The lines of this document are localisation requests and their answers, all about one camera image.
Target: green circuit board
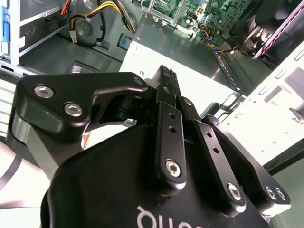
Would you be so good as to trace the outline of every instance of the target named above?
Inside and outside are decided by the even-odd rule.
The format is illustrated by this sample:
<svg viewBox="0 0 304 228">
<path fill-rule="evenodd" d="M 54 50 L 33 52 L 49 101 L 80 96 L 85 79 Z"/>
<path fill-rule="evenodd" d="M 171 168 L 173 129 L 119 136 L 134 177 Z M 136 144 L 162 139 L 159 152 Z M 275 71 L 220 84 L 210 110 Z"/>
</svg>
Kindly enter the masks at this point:
<svg viewBox="0 0 304 228">
<path fill-rule="evenodd" d="M 212 33 L 213 43 L 221 46 L 222 36 L 228 34 L 251 0 L 186 0 L 178 18 L 178 25 L 200 34 L 197 23 L 205 23 Z M 156 0 L 153 9 L 175 18 L 182 0 Z M 194 25 L 189 24 L 189 14 L 196 15 Z"/>
</svg>

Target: screw hole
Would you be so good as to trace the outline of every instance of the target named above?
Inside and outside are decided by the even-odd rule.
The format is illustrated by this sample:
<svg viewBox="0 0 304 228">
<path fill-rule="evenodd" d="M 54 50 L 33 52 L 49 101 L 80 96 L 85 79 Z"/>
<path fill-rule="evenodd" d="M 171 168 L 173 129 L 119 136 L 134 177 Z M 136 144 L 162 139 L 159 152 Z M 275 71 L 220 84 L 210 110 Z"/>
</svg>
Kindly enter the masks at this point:
<svg viewBox="0 0 304 228">
<path fill-rule="evenodd" d="M 169 127 L 169 130 L 172 132 L 172 133 L 176 133 L 176 129 L 172 126 Z"/>
<path fill-rule="evenodd" d="M 219 153 L 219 150 L 218 150 L 216 147 L 213 147 L 213 151 L 214 151 L 215 153 Z"/>
<path fill-rule="evenodd" d="M 169 113 L 170 118 L 175 119 L 175 115 L 172 113 Z"/>
</svg>

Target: yellow wire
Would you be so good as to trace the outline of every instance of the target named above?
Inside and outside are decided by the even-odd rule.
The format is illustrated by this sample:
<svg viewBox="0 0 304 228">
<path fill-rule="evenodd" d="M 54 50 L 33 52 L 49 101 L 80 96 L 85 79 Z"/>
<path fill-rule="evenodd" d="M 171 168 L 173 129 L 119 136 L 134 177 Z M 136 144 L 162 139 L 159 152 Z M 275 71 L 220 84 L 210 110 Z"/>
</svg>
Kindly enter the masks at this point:
<svg viewBox="0 0 304 228">
<path fill-rule="evenodd" d="M 104 8 L 105 6 L 112 6 L 112 7 L 114 7 L 119 12 L 119 14 L 121 14 L 119 8 L 117 7 L 117 5 L 114 2 L 112 2 L 112 1 L 106 1 L 103 4 L 101 4 L 100 6 L 98 6 L 95 10 L 89 12 L 87 14 L 87 16 L 90 16 L 91 14 L 94 14 L 94 13 L 98 12 L 99 10 L 101 10 L 102 8 Z"/>
<path fill-rule="evenodd" d="M 88 14 L 77 13 L 77 14 L 75 14 L 75 16 L 82 16 L 82 17 L 87 18 L 87 17 L 91 16 L 92 14 L 98 12 L 99 10 L 101 10 L 102 8 L 107 7 L 107 6 L 114 7 L 118 11 L 118 13 L 121 14 L 119 8 L 117 7 L 117 5 L 115 3 L 111 2 L 111 1 L 106 1 L 103 4 L 101 4 L 100 6 L 98 6 L 95 10 L 89 12 Z M 75 28 L 74 28 L 75 20 L 76 20 L 76 18 L 73 18 L 72 21 L 71 21 L 72 22 L 71 23 L 71 31 L 75 30 Z"/>
</svg>

